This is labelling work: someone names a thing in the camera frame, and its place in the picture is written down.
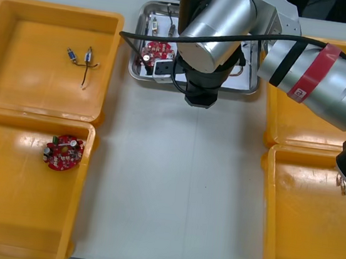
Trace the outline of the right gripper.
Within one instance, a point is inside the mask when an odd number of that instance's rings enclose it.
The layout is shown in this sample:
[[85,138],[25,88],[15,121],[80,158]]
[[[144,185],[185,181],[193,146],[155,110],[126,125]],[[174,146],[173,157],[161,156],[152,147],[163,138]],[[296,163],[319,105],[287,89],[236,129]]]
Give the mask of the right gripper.
[[202,87],[187,81],[185,101],[191,107],[210,108],[218,99],[220,87]]

